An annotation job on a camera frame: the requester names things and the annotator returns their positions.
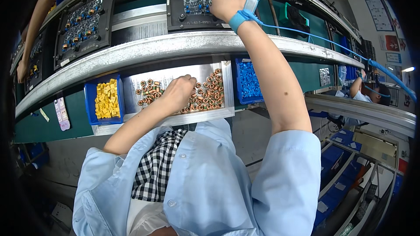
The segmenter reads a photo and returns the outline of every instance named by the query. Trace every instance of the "forearm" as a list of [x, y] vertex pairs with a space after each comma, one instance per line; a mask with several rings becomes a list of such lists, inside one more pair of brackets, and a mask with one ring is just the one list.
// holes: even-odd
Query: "forearm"
[[242, 23], [238, 35], [260, 83], [272, 122], [272, 134], [291, 129], [312, 132], [302, 89], [276, 45], [254, 21]]
[[104, 151], [116, 155], [126, 154], [131, 147], [147, 134], [158, 122], [170, 115], [163, 106], [163, 101], [157, 99], [124, 123], [115, 134], [109, 138]]
[[361, 92], [361, 89], [362, 89], [362, 78], [358, 77], [355, 79], [355, 81], [350, 87], [350, 96], [353, 98], [357, 94], [358, 91]]
[[32, 50], [32, 45], [34, 44], [35, 38], [39, 33], [39, 29], [41, 28], [42, 22], [44, 22], [48, 11], [54, 4], [54, 1], [55, 0], [38, 0], [37, 4], [35, 5], [34, 12], [32, 13], [31, 21], [29, 22], [28, 31], [26, 34], [25, 49], [22, 58], [24, 62], [28, 61], [29, 54]]

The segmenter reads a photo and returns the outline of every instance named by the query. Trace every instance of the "shirt button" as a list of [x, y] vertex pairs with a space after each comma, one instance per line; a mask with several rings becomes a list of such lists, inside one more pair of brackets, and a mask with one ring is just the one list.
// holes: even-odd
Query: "shirt button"
[[168, 205], [169, 205], [169, 207], [174, 207], [176, 205], [176, 201], [170, 200], [170, 201], [168, 201]]

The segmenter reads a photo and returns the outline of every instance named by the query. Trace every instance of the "fluorescent light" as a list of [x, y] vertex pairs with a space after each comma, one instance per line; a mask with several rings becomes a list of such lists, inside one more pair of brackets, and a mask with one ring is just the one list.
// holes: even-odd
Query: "fluorescent light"
[[406, 68], [406, 69], [403, 69], [402, 70], [402, 72], [410, 72], [410, 71], [413, 71], [415, 69], [415, 67], [410, 67], [410, 68]]

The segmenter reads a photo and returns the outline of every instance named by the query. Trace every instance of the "pile of blue components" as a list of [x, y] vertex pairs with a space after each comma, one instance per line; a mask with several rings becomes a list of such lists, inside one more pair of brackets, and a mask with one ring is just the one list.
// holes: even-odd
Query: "pile of blue components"
[[260, 83], [255, 75], [254, 66], [251, 62], [241, 62], [238, 64], [241, 77], [242, 97], [262, 96]]

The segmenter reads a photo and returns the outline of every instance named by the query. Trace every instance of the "bin of yellow components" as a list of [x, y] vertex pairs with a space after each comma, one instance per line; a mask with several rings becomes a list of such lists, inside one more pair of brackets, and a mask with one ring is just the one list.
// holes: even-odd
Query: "bin of yellow components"
[[104, 76], [85, 84], [86, 111], [91, 125], [123, 123], [122, 86], [118, 74]]

